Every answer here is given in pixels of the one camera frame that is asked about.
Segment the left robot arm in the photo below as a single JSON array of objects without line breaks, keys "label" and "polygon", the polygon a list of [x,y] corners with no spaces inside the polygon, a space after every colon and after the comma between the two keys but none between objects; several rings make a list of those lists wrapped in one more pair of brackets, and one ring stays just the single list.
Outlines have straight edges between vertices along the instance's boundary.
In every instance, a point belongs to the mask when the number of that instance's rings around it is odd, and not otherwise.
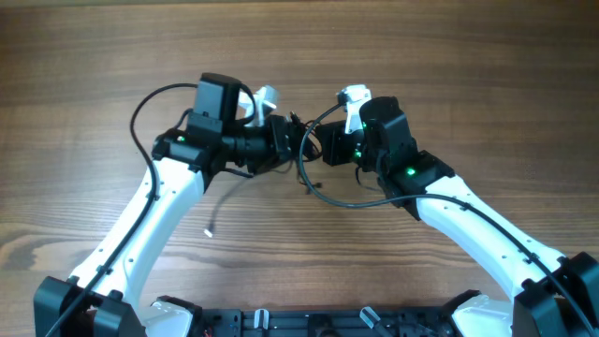
[{"label": "left robot arm", "polygon": [[139,189],[97,248],[65,280],[49,277],[34,296],[39,336],[210,336],[201,307],[162,296],[139,303],[175,227],[221,172],[247,178],[300,158],[303,126],[276,113],[269,86],[252,92],[205,73],[194,106],[143,152]]}]

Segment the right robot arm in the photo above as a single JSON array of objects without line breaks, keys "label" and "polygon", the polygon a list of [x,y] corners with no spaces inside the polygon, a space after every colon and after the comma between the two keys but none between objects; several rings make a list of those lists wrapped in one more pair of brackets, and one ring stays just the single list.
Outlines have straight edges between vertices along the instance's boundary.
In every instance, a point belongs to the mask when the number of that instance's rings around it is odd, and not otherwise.
[{"label": "right robot arm", "polygon": [[531,237],[479,198],[448,164],[418,149],[393,96],[340,102],[347,117],[314,134],[331,166],[373,172],[384,202],[445,234],[500,286],[507,299],[469,290],[442,322],[459,336],[595,336],[598,262],[568,257]]}]

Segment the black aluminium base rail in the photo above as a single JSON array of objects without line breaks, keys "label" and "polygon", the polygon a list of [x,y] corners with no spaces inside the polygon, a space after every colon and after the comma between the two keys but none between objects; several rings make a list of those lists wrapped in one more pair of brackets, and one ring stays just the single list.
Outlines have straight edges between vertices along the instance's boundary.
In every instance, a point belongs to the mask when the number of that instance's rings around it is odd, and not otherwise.
[{"label": "black aluminium base rail", "polygon": [[200,337],[319,337],[319,336],[459,336],[439,307],[381,310],[269,311],[208,309],[192,336]]}]

